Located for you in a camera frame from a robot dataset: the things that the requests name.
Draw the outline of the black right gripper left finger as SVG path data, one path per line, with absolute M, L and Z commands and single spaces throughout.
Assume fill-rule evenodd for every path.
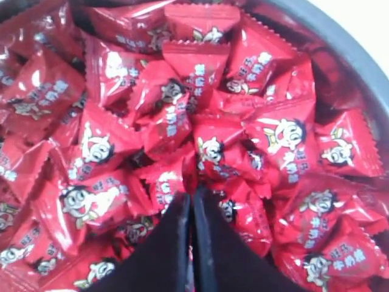
M 87 291 L 184 291 L 188 268 L 190 196 L 177 195 L 132 255 Z

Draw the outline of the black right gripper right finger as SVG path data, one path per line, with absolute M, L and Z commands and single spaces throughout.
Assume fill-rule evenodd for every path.
M 243 242 L 205 186 L 193 195 L 193 240 L 196 291 L 304 291 Z

